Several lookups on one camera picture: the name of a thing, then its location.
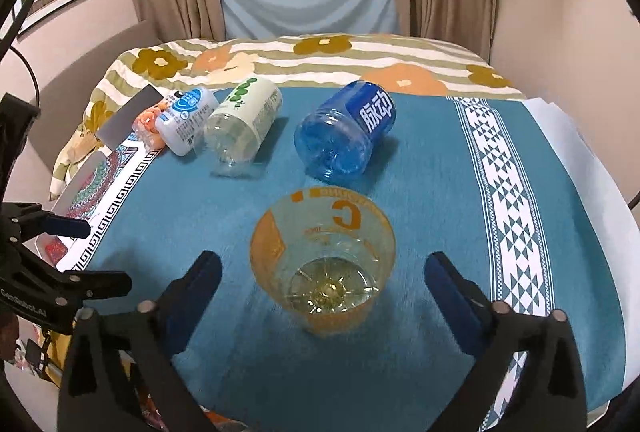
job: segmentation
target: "orange flower pattern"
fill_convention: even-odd
[[[214,69],[207,75],[209,85],[242,82],[255,72],[255,61],[258,56],[253,53],[239,51],[222,68]]]
[[[167,50],[140,50],[138,58],[132,66],[133,73],[143,75],[145,72],[155,80],[172,78],[178,71],[185,69],[189,63],[181,60]]]
[[[499,75],[493,68],[469,64],[466,69],[471,72],[469,80],[474,84],[494,88],[511,87],[511,81]]]
[[[362,79],[378,84],[392,93],[440,97],[451,94],[447,86],[437,80],[428,69],[414,64],[393,64],[371,70]]]
[[[293,53],[296,55],[343,53],[351,49],[350,39],[350,35],[328,35],[326,37],[305,38],[293,47]]]
[[[215,71],[216,69],[224,69],[226,63],[229,62],[230,44],[224,44],[214,48],[213,50],[203,51],[193,63],[191,69],[193,71]]]

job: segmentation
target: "white patterned stripe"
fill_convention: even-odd
[[[546,316],[553,282],[540,213],[520,157],[495,109],[486,100],[451,98],[474,162],[488,236],[492,300],[515,311]],[[481,430],[498,423],[518,383],[524,353],[516,353]]]
[[[149,164],[159,154],[159,151],[146,152],[142,143],[138,141],[125,140],[123,145],[137,148],[138,151],[129,160],[129,163],[122,168],[113,184],[98,201],[94,215],[90,220],[91,234],[89,237],[76,239],[72,246],[67,247],[68,252],[56,265],[59,271],[86,268],[125,198],[146,171]]]

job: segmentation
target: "white bottle label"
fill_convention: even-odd
[[[156,119],[156,130],[169,149],[184,156],[193,148],[196,135],[217,107],[213,93],[204,87],[186,92]]]
[[[273,82],[266,78],[251,77],[231,91],[215,114],[242,120],[261,144],[281,105],[282,93]]]

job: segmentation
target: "gray card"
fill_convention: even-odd
[[[107,122],[98,129],[95,136],[111,151],[125,141],[132,132],[136,117],[146,108],[162,100],[162,95],[151,84],[146,85],[132,99],[118,109]]]

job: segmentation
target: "white plastic bottle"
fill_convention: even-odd
[[[253,161],[281,105],[282,93],[265,78],[251,77],[231,91],[204,129],[219,172]]]
[[[206,87],[196,87],[156,119],[156,129],[172,152],[184,156],[193,149],[196,137],[219,105]]]

